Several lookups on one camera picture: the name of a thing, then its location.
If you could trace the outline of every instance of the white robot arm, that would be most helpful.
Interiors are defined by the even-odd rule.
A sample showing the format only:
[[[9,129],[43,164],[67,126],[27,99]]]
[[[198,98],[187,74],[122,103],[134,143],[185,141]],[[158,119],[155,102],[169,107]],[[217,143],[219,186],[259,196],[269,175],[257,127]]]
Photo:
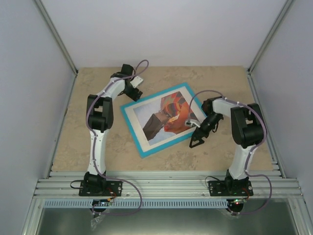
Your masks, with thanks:
[[[253,103],[248,106],[262,118],[258,104]],[[192,148],[203,144],[203,138],[207,138],[211,131],[217,131],[218,123],[223,119],[223,116],[229,117],[231,119],[232,136],[236,143],[236,151],[232,165],[226,173],[224,181],[226,188],[224,190],[227,191],[227,195],[234,195],[242,191],[242,188],[247,190],[252,188],[246,171],[249,170],[256,145],[263,140],[264,132],[259,120],[247,108],[229,102],[222,97],[206,100],[202,105],[202,109],[207,115],[202,123],[197,120],[186,121],[186,125],[196,126],[189,146]],[[219,191],[220,194],[223,193],[221,188],[216,189],[216,191]]]
[[[113,85],[111,85],[109,87],[109,89],[107,89],[107,86],[106,86],[95,97],[97,97],[98,95],[103,94],[103,91],[107,90],[104,93],[104,95],[102,95],[101,97],[104,98],[103,100],[112,100],[112,101],[114,101],[115,98],[119,94],[123,93],[124,90],[125,90],[125,83],[126,82],[124,80],[117,81],[118,79],[119,79],[119,77],[112,77],[110,79],[110,83],[112,82]],[[139,76],[136,76],[136,77],[133,78],[133,80],[130,82],[130,84],[132,85],[133,88],[136,88],[142,82],[143,82],[143,79],[141,77],[139,77]],[[107,113],[105,115],[107,117],[110,116],[110,115],[113,117],[113,111],[110,110],[110,107],[108,108],[108,111],[111,112],[112,114]],[[105,146],[106,146],[107,136],[109,134],[110,128],[111,128],[111,126],[108,129],[106,129],[106,130],[103,130],[101,128],[96,128],[96,127],[92,128],[94,130],[94,132],[97,134],[94,155],[95,155],[95,159],[96,159],[96,164],[97,164],[98,170],[102,174],[105,173],[105,171],[106,171]],[[93,143],[94,142],[94,133],[92,131],[90,131],[90,138],[91,138],[91,147],[90,147],[90,162],[89,162],[89,166],[88,166],[88,172],[90,174],[97,175],[97,171],[94,168],[93,159],[92,159],[92,151],[93,151],[93,144],[94,144]]]
[[[101,175],[106,173],[105,149],[107,136],[113,125],[112,103],[121,94],[126,94],[134,101],[140,99],[142,92],[136,87],[143,82],[143,79],[139,76],[131,78],[133,71],[132,66],[123,65],[121,72],[113,74],[105,88],[96,95],[88,96],[87,119],[91,138],[90,161],[88,171],[81,182],[80,196],[98,196],[107,193],[108,182]],[[120,193],[121,182],[110,182],[110,190],[116,192],[116,195]]]

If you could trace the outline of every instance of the picture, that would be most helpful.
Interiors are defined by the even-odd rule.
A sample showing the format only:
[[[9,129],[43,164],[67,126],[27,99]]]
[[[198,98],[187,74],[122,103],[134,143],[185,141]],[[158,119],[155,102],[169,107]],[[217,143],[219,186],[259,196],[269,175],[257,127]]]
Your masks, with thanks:
[[[189,104],[181,92],[175,92],[134,109],[149,145],[180,134],[189,129]],[[191,118],[197,119],[191,110]]]
[[[185,126],[185,121],[193,95],[183,83],[121,107],[142,158],[191,137],[195,128]],[[205,119],[197,98],[191,105],[190,118],[200,122]]]

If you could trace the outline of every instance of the white wall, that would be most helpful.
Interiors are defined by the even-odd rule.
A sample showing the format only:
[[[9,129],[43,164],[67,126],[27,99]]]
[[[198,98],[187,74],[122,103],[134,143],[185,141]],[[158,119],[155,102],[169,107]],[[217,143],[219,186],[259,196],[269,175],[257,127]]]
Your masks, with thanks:
[[[0,234],[18,235],[44,177],[71,69],[31,0],[0,7]]]
[[[297,0],[253,77],[289,177],[297,177],[313,218],[313,1]]]
[[[286,0],[43,0],[76,67],[250,66]]]

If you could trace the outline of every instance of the beige stone surface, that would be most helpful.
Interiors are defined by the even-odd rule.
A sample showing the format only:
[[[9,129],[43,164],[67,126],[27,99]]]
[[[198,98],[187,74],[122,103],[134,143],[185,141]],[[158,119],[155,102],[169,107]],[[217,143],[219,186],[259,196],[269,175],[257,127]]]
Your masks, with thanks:
[[[86,171],[89,164],[90,137],[85,126],[86,102],[89,94],[97,94],[120,68],[82,68],[76,78],[65,123],[56,152],[53,171]],[[213,89],[227,98],[244,103],[253,102],[242,67],[150,67],[143,74],[140,90],[143,96],[187,82],[193,91]],[[200,101],[215,97],[202,93]],[[189,148],[182,141],[142,159],[120,111],[131,102],[119,96],[113,103],[114,124],[110,130],[107,149],[107,170],[226,170],[232,163],[235,143],[231,136],[230,119],[220,122],[217,133],[210,134],[205,144]],[[251,163],[254,170],[272,170],[271,157],[264,144],[256,151]]]

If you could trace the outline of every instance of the enclosure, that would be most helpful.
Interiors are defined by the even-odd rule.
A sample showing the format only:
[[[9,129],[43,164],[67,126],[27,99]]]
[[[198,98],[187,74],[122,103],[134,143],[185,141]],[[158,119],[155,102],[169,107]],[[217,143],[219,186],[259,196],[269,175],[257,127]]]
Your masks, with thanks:
[[[312,2],[12,0],[1,6],[1,234],[312,233]],[[123,64],[136,67],[143,59],[149,61],[140,75],[143,99],[186,83],[193,93],[217,90],[260,105],[268,137],[250,172],[272,183],[266,208],[231,216],[225,208],[233,197],[212,197],[206,188],[206,176],[222,180],[233,162],[229,119],[202,145],[190,148],[189,137],[143,157],[121,109],[131,99],[121,95],[113,102],[106,174],[133,182],[143,209],[106,215],[90,228],[92,203],[107,197],[81,197],[70,187],[90,161],[87,98]],[[199,106],[214,96],[199,94]],[[147,120],[139,120],[142,129]],[[246,212],[260,208],[270,192],[266,178],[250,180],[254,195]],[[124,183],[121,193],[110,212],[136,210],[134,187]]]

